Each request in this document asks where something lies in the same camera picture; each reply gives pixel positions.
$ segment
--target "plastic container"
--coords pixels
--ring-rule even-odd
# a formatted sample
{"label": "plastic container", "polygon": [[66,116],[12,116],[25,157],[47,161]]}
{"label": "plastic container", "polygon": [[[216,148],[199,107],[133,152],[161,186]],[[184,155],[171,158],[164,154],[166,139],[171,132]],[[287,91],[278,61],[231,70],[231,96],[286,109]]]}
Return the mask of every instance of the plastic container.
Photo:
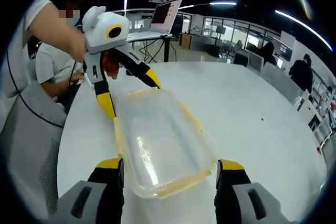
{"label": "plastic container", "polygon": [[217,159],[206,134],[172,93],[130,92],[116,108],[118,153],[137,195],[164,198],[211,174]]}

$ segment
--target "white t-shirt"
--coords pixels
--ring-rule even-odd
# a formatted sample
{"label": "white t-shirt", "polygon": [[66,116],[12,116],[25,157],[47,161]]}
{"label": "white t-shirt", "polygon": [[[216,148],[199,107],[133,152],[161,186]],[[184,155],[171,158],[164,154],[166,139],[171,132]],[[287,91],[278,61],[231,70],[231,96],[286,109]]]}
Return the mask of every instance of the white t-shirt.
{"label": "white t-shirt", "polygon": [[[42,43],[37,51],[35,66],[36,77],[39,83],[52,81],[58,83],[70,78],[75,61],[70,55],[46,43]],[[76,63],[76,69],[80,69],[81,64]]]}
{"label": "white t-shirt", "polygon": [[41,9],[48,3],[50,3],[50,0],[34,0],[26,15],[19,23],[8,46],[8,50],[5,52],[0,76],[0,131],[2,131],[10,109],[17,97],[15,86],[9,74],[7,56],[14,81],[18,89],[22,91],[28,85],[27,69],[23,58],[23,48],[31,36],[28,27]]}

